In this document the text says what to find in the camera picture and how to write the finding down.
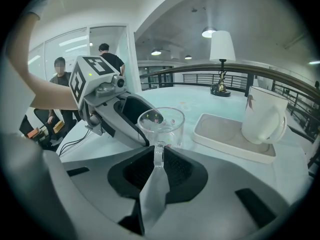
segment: table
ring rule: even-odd
[[[185,115],[182,148],[207,156],[235,163],[258,179],[277,190],[289,204],[303,197],[309,188],[307,159],[295,134],[287,127],[282,139],[275,145],[277,158],[272,164],[263,164],[236,157],[198,144],[192,140],[192,132],[202,113],[232,120],[243,121],[247,98],[241,92],[231,91],[231,97],[210,94],[209,88],[197,86],[167,87],[137,93],[156,108],[173,107]],[[80,121],[61,142],[61,147],[70,141],[85,136],[86,122]],[[90,132],[81,143],[72,146],[61,156],[62,162],[79,161],[110,156],[131,150],[104,133],[99,136]]]

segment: orange object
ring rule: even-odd
[[[39,128],[37,127],[37,128],[35,128],[34,130],[32,130],[32,131],[30,131],[30,132],[28,133],[28,138],[31,139],[33,136],[35,136],[36,134],[38,134],[38,132],[39,132]]]
[[[60,129],[65,125],[64,121],[59,121],[56,123],[56,125],[53,127],[54,133],[58,133]]]

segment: lamp base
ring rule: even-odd
[[[211,90],[210,91],[212,95],[215,95],[215,96],[220,96],[220,97],[230,97],[231,95],[231,92],[228,91],[228,90],[225,90],[225,91],[216,91],[216,90]]]

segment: metal railing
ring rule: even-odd
[[[140,77],[140,81],[142,91],[156,89],[158,87],[173,87],[172,74],[160,74],[156,76]]]
[[[303,92],[277,84],[276,81],[273,81],[271,90],[288,99],[287,109],[290,115],[314,140],[319,132],[318,127],[320,127],[320,102]]]
[[[313,86],[307,84],[304,81],[301,81],[291,75],[281,73],[279,71],[275,71],[272,69],[253,66],[253,65],[246,65],[246,64],[225,64],[224,69],[227,72],[238,72],[247,74],[247,85],[246,85],[246,92],[249,91],[251,85],[253,85],[254,76],[260,76],[268,79],[272,79],[278,81],[280,83],[286,84],[293,88],[298,89],[300,92],[303,92],[320,104],[320,92],[318,92]],[[147,78],[152,76],[158,76],[162,74],[169,74],[169,73],[186,73],[186,72],[196,72],[196,71],[220,71],[221,65],[220,64],[198,64],[198,65],[186,65],[180,67],[174,67],[170,69],[159,70],[157,72],[143,74],[140,78]]]
[[[219,74],[183,74],[183,82],[192,84],[217,84],[220,80]],[[237,75],[226,75],[224,85],[234,91],[245,92],[247,87],[247,77]]]

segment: cable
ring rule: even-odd
[[[76,144],[80,143],[81,141],[83,141],[83,140],[87,137],[88,132],[89,132],[89,130],[87,131],[86,135],[85,135],[83,138],[81,138],[81,139],[78,139],[78,140],[75,140],[75,141],[70,141],[70,142],[65,143],[65,144],[63,145],[62,149],[60,150],[59,157],[62,157],[63,153],[65,153],[65,152],[67,151],[67,150],[65,150],[67,147],[76,145]]]
[[[74,141],[69,141],[67,143],[65,143],[62,148],[60,149],[60,153],[59,153],[59,157],[63,154],[63,151],[69,147],[69,146],[73,146],[73,145],[76,145],[78,143],[80,143],[81,141],[83,141],[89,134],[89,130],[87,130],[86,134],[84,135],[84,137],[78,139],[78,140],[74,140]]]

